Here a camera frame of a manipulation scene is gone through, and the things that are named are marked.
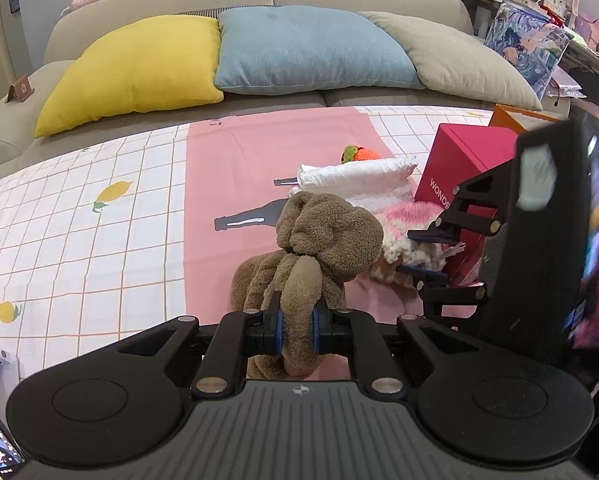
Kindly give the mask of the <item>small brown sign stand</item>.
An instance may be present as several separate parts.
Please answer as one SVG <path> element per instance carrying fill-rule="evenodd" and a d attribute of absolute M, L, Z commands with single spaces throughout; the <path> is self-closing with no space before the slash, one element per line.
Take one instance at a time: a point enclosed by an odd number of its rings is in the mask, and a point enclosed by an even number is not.
<path fill-rule="evenodd" d="M 34 88 L 32 88 L 29 78 L 27 76 L 21 76 L 8 87 L 5 103 L 22 103 L 27 101 L 33 94 Z"/>

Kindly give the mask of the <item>beige sofa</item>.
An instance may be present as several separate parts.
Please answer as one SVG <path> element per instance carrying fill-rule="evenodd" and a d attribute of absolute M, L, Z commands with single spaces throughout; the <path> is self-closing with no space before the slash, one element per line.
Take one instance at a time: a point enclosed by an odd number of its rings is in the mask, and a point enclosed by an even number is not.
<path fill-rule="evenodd" d="M 30 77 L 34 94 L 20 104 L 0 102 L 0 179 L 22 168 L 78 148 L 88 148 L 148 129 L 170 127 L 196 120 L 267 113 L 274 110 L 355 104 L 441 104 L 478 107 L 496 104 L 449 96 L 429 90 L 424 84 L 420 90 L 353 87 L 286 96 L 244 96 L 218 88 L 223 92 L 223 100 L 216 104 L 107 117 L 54 136 L 37 138 L 34 135 L 46 99 L 70 64 L 80 58 L 94 41 L 117 28 L 144 18 L 194 15 L 219 21 L 219 14 L 223 11 L 244 6 L 315 6 L 354 12 L 361 16 L 365 11 L 388 12 L 424 18 L 475 37 L 469 11 L 461 0 L 102 0 L 69 13 L 57 22 L 46 45 L 43 65 Z"/>

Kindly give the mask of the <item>orange cardboard box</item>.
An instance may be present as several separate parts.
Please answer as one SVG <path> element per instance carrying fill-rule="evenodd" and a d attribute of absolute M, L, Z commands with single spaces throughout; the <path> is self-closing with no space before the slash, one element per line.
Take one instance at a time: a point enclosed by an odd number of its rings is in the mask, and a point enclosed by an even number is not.
<path fill-rule="evenodd" d="M 514 106 L 497 104 L 493 109 L 488 126 L 507 128 L 516 134 L 534 131 L 556 122 L 561 122 L 564 117 L 554 117 L 549 114 L 523 110 Z"/>

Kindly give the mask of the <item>pink white knitted hat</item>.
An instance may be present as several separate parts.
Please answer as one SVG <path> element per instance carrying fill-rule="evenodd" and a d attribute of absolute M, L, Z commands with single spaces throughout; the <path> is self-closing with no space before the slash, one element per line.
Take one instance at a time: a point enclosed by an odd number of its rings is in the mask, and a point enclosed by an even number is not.
<path fill-rule="evenodd" d="M 441 214 L 443 208 L 433 203 L 399 203 L 385 208 L 375 218 L 383 231 L 383 244 L 380 255 L 369 267 L 373 280 L 385 285 L 396 285 L 414 289 L 413 278 L 399 273 L 397 266 L 415 266 L 427 271 L 441 271 L 446 261 L 465 249 L 465 244 L 456 245 L 424 243 L 411 240 L 410 230 L 426 230 Z"/>

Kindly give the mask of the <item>white cloth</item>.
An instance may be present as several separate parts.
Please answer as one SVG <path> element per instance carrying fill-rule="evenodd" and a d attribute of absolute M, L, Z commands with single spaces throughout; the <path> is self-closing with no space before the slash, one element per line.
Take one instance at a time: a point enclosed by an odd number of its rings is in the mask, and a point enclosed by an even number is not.
<path fill-rule="evenodd" d="M 288 196 L 301 191 L 334 194 L 377 214 L 389 206 L 412 202 L 411 176 L 417 166 L 412 157 L 360 160 L 325 167 L 301 165 L 297 183 Z"/>

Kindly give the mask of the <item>blue pillow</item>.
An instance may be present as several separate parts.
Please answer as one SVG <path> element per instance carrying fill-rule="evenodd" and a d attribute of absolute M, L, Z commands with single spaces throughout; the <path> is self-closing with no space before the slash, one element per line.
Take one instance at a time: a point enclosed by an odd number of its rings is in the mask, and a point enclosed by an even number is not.
<path fill-rule="evenodd" d="M 244 6 L 219 14 L 214 83 L 286 96 L 358 87 L 423 88 L 398 42 L 363 16 L 315 6 Z"/>

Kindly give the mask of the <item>orange green crochet toy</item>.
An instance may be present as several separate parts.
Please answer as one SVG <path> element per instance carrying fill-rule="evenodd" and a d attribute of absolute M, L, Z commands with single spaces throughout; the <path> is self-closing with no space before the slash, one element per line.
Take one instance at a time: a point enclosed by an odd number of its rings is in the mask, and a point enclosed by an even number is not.
<path fill-rule="evenodd" d="M 346 162 L 364 162 L 365 160 L 377 160 L 381 159 L 382 156 L 377 151 L 371 150 L 371 148 L 364 148 L 358 145 L 348 145 L 343 151 L 341 157 L 341 163 Z"/>

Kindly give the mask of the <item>yellow pillow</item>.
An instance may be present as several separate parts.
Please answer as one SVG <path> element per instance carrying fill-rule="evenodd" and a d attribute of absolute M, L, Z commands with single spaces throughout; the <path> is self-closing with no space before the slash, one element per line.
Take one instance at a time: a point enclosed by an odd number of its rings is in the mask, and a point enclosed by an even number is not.
<path fill-rule="evenodd" d="M 54 136 L 131 113 L 216 104 L 221 35 L 215 18 L 144 18 L 94 41 L 46 99 L 34 135 Z"/>

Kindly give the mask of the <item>beige pillow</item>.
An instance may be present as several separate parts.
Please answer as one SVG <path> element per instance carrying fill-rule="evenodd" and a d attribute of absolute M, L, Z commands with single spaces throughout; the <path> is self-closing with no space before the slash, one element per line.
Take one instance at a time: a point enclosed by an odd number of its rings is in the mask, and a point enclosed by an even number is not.
<path fill-rule="evenodd" d="M 380 11 L 362 15 L 403 47 L 427 89 L 473 101 L 542 109 L 536 92 L 517 69 L 475 37 L 414 16 Z"/>

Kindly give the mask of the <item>small white device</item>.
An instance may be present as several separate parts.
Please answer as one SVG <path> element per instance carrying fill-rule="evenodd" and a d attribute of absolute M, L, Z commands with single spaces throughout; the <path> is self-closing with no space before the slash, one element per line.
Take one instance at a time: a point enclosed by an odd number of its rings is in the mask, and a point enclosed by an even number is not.
<path fill-rule="evenodd" d="M 13 353 L 0 349 L 0 374 L 17 374 L 19 359 Z"/>

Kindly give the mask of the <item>anime print pillow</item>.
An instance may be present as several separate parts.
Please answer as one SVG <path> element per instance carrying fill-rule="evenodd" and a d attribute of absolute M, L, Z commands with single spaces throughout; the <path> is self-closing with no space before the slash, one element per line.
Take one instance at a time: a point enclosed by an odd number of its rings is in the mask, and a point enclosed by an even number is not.
<path fill-rule="evenodd" d="M 505 58 L 542 99 L 570 42 L 563 27 L 532 10 L 503 2 L 488 29 L 485 46 Z"/>

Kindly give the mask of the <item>brown plush toy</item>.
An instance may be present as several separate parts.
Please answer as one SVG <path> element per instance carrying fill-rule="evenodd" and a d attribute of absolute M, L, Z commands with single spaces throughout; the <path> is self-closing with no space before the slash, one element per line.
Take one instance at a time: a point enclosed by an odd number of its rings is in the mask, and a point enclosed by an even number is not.
<path fill-rule="evenodd" d="M 278 292 L 284 336 L 278 356 L 256 354 L 247 375 L 301 380 L 322 359 L 313 347 L 313 307 L 346 307 L 345 284 L 368 270 L 383 243 L 383 228 L 369 210 L 333 194 L 297 192 L 275 226 L 278 249 L 242 262 L 231 284 L 231 308 L 264 310 Z"/>

